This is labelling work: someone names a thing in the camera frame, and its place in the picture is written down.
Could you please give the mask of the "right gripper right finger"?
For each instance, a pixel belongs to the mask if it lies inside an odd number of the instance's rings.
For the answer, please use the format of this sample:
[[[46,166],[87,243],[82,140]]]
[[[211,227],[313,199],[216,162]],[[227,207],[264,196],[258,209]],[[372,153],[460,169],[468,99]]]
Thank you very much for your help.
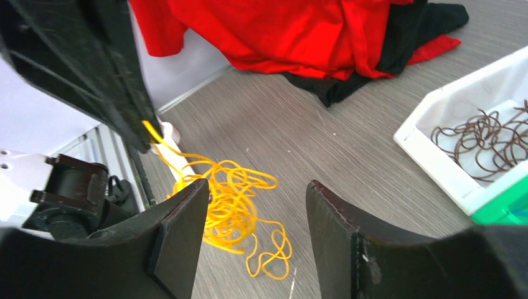
[[[322,298],[526,298],[527,227],[435,239],[348,203],[319,181],[306,212]]]

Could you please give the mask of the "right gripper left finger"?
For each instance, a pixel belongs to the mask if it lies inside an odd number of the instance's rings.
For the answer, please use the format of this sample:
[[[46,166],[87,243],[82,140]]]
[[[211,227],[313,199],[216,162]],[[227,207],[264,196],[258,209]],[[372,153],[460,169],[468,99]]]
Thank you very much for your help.
[[[86,239],[58,242],[1,229],[2,298],[190,298],[209,184],[175,196]]]

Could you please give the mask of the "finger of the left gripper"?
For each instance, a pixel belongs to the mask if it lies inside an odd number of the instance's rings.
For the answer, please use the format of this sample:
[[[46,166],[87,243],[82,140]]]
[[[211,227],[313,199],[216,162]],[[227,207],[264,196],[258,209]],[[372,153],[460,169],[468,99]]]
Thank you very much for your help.
[[[2,1],[1,57],[29,85],[145,153],[160,130],[127,1]]]

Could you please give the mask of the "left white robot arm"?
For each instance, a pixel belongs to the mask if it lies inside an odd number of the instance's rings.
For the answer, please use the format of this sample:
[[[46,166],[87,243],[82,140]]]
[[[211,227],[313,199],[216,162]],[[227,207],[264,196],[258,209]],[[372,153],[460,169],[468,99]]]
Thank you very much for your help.
[[[108,126],[135,150],[162,131],[143,81],[129,1],[2,1],[1,57],[30,86]],[[129,214],[112,194],[108,168],[60,154],[26,229],[86,237]]]

